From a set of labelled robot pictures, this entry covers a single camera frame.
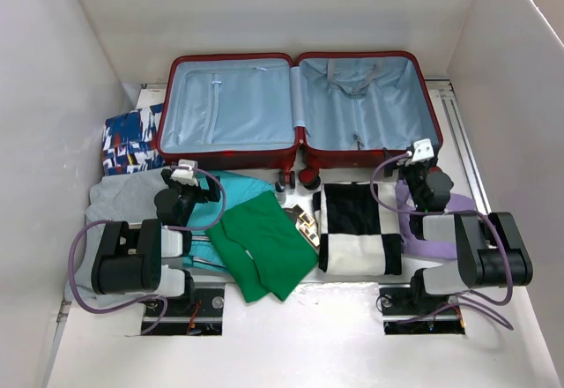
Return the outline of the purple t-shirt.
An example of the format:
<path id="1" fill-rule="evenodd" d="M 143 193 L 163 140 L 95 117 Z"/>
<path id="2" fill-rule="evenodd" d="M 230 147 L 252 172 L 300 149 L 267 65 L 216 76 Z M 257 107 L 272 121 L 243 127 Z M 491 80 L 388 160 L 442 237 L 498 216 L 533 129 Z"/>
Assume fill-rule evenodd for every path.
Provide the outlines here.
<path id="1" fill-rule="evenodd" d="M 413 210 L 413 201 L 410 191 L 404 180 L 399 180 L 395 187 L 397 209 L 402 211 Z M 476 203 L 472 198 L 453 192 L 447 204 L 448 211 L 475 210 Z M 403 253 L 416 257 L 430 259 L 456 259 L 456 245 L 453 242 L 425 241 L 418 239 L 409 226 L 411 216 L 400 213 L 398 215 L 400 234 L 402 236 Z"/>

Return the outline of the teal shorts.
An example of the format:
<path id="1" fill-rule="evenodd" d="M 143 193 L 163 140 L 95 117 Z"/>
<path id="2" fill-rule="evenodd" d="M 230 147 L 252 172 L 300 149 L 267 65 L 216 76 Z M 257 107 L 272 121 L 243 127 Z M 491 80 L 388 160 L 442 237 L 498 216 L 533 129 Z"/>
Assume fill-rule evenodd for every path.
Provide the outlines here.
<path id="1" fill-rule="evenodd" d="M 263 192 L 274 191 L 271 183 L 225 171 L 214 171 L 226 190 L 226 209 L 242 204 Z M 189 218 L 189 227 L 203 227 L 213 222 L 221 210 L 222 201 L 196 204 Z M 213 248 L 203 231 L 193 232 L 193 241 L 189 253 L 182 258 L 183 268 L 199 268 L 209 271 L 228 273 L 219 253 Z"/>

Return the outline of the black white checkered blanket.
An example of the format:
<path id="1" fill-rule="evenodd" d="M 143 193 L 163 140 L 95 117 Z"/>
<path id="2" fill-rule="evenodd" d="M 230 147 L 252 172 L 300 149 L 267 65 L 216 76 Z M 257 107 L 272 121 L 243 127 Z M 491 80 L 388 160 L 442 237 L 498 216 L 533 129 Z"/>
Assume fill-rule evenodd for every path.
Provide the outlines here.
<path id="1" fill-rule="evenodd" d="M 313 194 L 320 237 L 318 267 L 338 277 L 402 273 L 402 236 L 394 183 L 325 183 Z"/>

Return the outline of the green t-shirt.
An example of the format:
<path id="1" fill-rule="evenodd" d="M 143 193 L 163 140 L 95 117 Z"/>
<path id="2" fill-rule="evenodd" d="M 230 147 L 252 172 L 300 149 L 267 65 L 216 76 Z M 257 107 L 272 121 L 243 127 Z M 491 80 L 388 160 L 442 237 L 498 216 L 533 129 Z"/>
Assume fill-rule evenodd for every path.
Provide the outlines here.
<path id="1" fill-rule="evenodd" d="M 270 191 L 225 211 L 205 234 L 247 303 L 285 301 L 318 262 Z"/>

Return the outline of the small clear bottle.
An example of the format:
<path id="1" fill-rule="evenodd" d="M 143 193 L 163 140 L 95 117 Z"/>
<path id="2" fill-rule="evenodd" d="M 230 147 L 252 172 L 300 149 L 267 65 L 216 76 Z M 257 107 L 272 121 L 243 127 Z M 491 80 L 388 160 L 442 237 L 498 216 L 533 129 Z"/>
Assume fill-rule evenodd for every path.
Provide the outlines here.
<path id="1" fill-rule="evenodd" d="M 286 203 L 286 186 L 281 182 L 276 182 L 274 190 L 277 201 L 284 205 Z"/>

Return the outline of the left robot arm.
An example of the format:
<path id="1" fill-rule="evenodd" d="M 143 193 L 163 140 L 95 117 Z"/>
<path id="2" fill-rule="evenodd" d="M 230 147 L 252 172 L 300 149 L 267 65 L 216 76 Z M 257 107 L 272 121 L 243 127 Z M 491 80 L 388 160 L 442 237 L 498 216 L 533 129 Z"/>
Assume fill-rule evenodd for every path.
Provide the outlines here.
<path id="1" fill-rule="evenodd" d="M 199 223 L 196 207 L 220 203 L 219 177 L 164 168 L 105 178 L 88 209 L 102 220 L 93 246 L 90 287 L 100 304 L 115 307 L 133 299 L 165 297 L 177 314 L 196 306 L 189 274 L 168 260 L 188 253 Z"/>

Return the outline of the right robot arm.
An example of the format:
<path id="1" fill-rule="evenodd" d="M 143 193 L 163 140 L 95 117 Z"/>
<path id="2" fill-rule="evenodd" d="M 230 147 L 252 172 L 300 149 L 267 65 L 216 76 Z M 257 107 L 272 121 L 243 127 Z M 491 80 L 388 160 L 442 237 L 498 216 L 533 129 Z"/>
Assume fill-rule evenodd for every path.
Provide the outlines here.
<path id="1" fill-rule="evenodd" d="M 399 168 L 396 196 L 404 252 L 443 262 L 411 278 L 407 301 L 419 312 L 482 287 L 512 290 L 532 281 L 532 261 L 513 215 L 483 215 L 469 198 L 453 194 L 453 187 L 431 160 Z"/>

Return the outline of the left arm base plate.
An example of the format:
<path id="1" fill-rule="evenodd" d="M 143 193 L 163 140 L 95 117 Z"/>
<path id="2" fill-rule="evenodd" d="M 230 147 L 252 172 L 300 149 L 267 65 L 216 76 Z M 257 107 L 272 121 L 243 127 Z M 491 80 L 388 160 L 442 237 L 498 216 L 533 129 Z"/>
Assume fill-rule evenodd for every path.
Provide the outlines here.
<path id="1" fill-rule="evenodd" d="M 147 302 L 141 324 L 145 336 L 221 336 L 223 330 L 224 286 L 197 287 L 194 298 L 168 300 L 168 308 L 158 324 L 162 304 Z"/>

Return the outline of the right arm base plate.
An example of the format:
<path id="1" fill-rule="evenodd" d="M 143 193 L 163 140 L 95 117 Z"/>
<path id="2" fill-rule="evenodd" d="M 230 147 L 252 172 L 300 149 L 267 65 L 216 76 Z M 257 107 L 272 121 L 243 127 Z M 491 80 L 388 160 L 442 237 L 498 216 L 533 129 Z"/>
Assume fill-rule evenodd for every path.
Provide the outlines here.
<path id="1" fill-rule="evenodd" d="M 465 335 L 458 307 L 432 315 L 448 302 L 447 296 L 415 300 L 407 284 L 382 284 L 375 306 L 382 313 L 385 335 Z"/>

